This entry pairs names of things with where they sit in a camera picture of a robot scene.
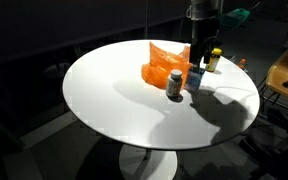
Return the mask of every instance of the orange chair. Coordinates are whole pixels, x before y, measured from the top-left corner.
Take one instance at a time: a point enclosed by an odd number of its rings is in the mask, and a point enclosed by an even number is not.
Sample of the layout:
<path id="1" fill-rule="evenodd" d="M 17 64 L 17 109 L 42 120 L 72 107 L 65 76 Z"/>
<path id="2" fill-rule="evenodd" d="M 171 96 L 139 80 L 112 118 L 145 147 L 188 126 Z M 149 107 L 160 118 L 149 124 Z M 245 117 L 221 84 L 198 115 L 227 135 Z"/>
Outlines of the orange chair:
<path id="1" fill-rule="evenodd" d="M 266 80 L 265 85 L 259 91 L 261 97 L 265 99 L 262 104 L 262 108 L 267 101 L 271 101 L 272 104 L 278 104 L 286 109 L 288 106 L 278 103 L 277 100 L 280 95 L 288 97 L 288 88 L 284 87 L 282 84 L 288 81 L 288 49 L 277 59 L 277 61 L 271 66 L 270 70 L 268 71 L 267 77 L 258 85 L 258 88 L 263 84 Z M 273 91 L 273 93 L 269 97 L 264 96 L 264 92 L 267 89 Z"/>

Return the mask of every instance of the bottle label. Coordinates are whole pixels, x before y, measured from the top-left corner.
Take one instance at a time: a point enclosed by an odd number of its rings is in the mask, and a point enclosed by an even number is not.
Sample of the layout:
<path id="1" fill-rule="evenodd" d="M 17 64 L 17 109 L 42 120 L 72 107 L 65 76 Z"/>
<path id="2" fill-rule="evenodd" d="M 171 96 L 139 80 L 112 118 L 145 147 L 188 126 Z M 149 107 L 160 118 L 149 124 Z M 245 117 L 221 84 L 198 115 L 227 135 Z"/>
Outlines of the bottle label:
<path id="1" fill-rule="evenodd" d="M 190 91 L 197 91 L 200 88 L 204 72 L 204 69 L 200 69 L 199 73 L 193 72 L 193 70 L 190 69 L 187 74 L 184 88 Z"/>
<path id="2" fill-rule="evenodd" d="M 208 65 L 205 66 L 207 71 L 215 71 L 219 59 L 212 59 Z"/>
<path id="3" fill-rule="evenodd" d="M 178 96 L 181 91 L 182 81 L 168 81 L 166 86 L 166 95 Z"/>

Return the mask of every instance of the pill bottle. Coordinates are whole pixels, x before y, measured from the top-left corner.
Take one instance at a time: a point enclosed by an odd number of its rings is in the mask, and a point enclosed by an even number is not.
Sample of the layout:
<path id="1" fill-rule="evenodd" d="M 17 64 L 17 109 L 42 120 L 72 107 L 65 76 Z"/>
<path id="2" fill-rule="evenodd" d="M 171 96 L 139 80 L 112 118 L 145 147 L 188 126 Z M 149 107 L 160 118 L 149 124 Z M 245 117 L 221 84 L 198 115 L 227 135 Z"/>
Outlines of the pill bottle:
<path id="1" fill-rule="evenodd" d="M 174 69 L 168 76 L 166 85 L 166 95 L 170 97 L 175 97 L 180 94 L 182 86 L 182 71 Z"/>

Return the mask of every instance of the green object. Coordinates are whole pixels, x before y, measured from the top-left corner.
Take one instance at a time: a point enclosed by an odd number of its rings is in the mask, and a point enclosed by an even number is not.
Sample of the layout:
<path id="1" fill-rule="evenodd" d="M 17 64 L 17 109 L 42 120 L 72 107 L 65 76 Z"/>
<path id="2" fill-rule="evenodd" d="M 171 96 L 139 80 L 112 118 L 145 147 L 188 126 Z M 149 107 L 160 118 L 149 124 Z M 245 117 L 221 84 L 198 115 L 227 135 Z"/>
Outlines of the green object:
<path id="1" fill-rule="evenodd" d="M 240 26 L 250 15 L 250 11 L 243 8 L 235 9 L 227 14 L 219 16 L 221 27 L 225 29 L 234 29 Z"/>

